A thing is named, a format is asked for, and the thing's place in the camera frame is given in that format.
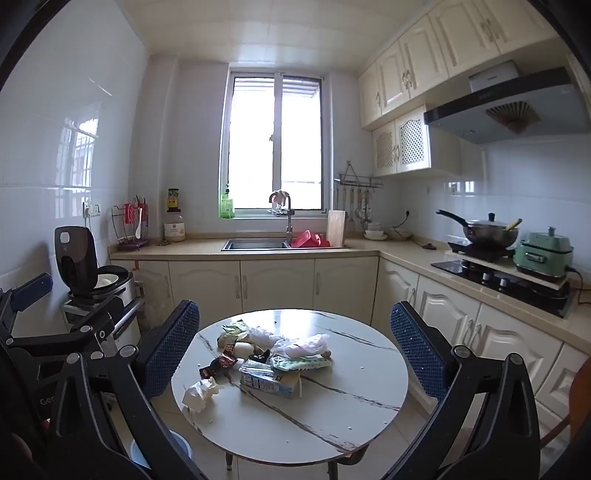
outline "beige countertop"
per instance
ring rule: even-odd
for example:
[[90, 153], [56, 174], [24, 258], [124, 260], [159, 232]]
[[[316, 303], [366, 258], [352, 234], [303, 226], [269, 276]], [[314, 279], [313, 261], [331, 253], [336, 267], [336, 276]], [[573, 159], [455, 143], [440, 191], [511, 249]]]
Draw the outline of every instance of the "beige countertop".
[[591, 355], [591, 306], [573, 305], [566, 317], [561, 319], [502, 293], [432, 267], [431, 263], [434, 262], [457, 259], [447, 255], [442, 249], [425, 250], [412, 242], [372, 242], [348, 238], [345, 239], [347, 248], [342, 249], [222, 252], [221, 249], [226, 241], [226, 239], [186, 240], [166, 247], [150, 245], [134, 252], [113, 252], [111, 259], [213, 261], [380, 256], [490, 305]]

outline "wooden cutting board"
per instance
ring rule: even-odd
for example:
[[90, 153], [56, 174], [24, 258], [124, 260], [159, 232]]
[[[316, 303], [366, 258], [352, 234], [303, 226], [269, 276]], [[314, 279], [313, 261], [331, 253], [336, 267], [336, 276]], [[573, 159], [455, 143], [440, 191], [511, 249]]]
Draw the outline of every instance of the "wooden cutting board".
[[329, 220], [326, 226], [326, 239], [331, 247], [342, 248], [345, 237], [345, 211], [329, 210]]

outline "range hood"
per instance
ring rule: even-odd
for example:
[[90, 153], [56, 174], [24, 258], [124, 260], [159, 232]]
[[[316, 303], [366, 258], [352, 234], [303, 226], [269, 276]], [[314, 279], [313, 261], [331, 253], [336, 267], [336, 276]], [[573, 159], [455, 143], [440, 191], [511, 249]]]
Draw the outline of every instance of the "range hood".
[[424, 120], [475, 144], [591, 129], [582, 94], [564, 67], [478, 90], [429, 110]]

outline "stack of bowls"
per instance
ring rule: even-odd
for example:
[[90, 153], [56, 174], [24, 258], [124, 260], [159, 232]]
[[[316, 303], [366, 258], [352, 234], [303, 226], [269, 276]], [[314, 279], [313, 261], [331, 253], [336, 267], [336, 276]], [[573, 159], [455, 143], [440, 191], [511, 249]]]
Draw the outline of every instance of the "stack of bowls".
[[386, 240], [388, 235], [384, 235], [384, 230], [378, 222], [369, 222], [364, 237], [368, 240]]

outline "window frame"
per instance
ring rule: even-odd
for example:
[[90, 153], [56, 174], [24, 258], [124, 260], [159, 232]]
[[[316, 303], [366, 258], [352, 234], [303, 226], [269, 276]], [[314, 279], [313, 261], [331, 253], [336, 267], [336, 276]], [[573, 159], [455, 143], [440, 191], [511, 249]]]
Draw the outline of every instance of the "window frame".
[[[322, 164], [322, 177], [320, 180], [321, 190], [321, 207], [315, 210], [294, 209], [295, 216], [298, 218], [325, 218], [328, 215], [330, 208], [330, 176], [332, 175], [332, 156], [329, 154], [330, 150], [330, 136], [326, 135], [329, 132], [329, 113], [330, 103], [328, 101], [329, 95], [326, 95], [325, 81], [323, 76], [317, 74], [309, 74], [303, 72], [289, 72], [265, 69], [242, 69], [231, 70], [228, 75], [228, 84], [226, 87], [226, 100], [224, 105], [223, 116], [223, 131], [220, 146], [220, 172], [219, 172], [219, 193], [225, 191], [228, 183], [229, 171], [229, 146], [230, 146], [230, 117], [232, 114], [232, 98], [234, 93], [234, 80], [236, 78], [249, 77], [264, 77], [273, 78], [274, 93], [275, 93], [275, 112], [274, 112], [274, 131], [273, 131], [273, 175], [272, 175], [272, 189], [277, 190], [281, 187], [281, 110], [283, 97], [283, 83], [284, 76], [290, 78], [302, 78], [318, 80], [320, 83], [320, 161]], [[235, 218], [277, 218], [270, 213], [267, 208], [253, 208], [253, 209], [236, 209]]]

